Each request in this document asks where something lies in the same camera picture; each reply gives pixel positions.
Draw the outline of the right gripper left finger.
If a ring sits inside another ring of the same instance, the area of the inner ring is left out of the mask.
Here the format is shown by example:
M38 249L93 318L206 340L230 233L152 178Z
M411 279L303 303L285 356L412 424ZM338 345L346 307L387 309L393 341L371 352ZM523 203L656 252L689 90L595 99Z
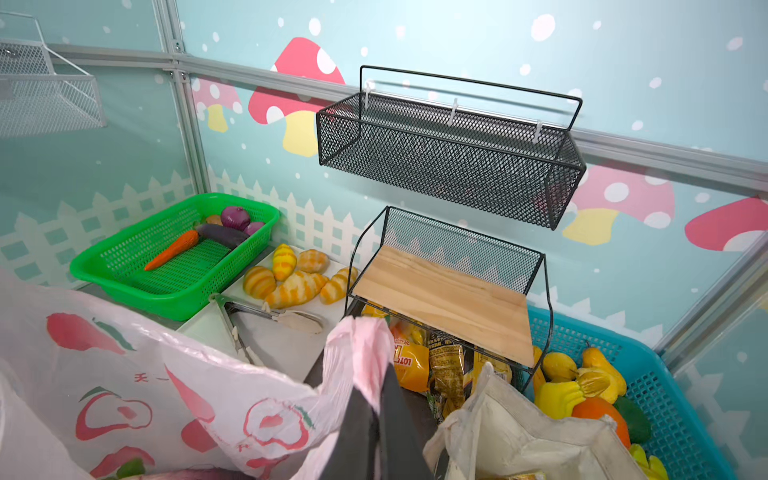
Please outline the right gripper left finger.
M320 479L373 480L378 439L378 416L363 394L354 388Z

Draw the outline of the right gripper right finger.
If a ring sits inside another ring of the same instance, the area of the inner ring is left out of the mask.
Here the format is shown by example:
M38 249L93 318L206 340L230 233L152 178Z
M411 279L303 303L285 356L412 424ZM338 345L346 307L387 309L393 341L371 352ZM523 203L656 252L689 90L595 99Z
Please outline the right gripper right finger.
M381 390L379 433L382 479L434 478L417 442L416 429L392 365L387 366Z

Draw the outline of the canvas tote bag leaf print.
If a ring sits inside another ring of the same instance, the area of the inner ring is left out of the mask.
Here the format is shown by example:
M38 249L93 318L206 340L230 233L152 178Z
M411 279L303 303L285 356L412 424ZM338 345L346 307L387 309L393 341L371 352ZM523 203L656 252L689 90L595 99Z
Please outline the canvas tote bag leaf print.
M475 393L437 428L423 449L433 473L447 459L447 479L644 479L607 420L554 420L498 377L491 364Z

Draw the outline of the pink plastic grocery bag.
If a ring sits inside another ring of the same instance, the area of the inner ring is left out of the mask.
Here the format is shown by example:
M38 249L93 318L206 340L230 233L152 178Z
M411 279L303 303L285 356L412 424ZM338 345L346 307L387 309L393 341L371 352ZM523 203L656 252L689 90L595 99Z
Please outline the pink plastic grocery bag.
M347 317L312 387L91 295L1 277L1 475L320 479L352 390L378 415L393 337Z

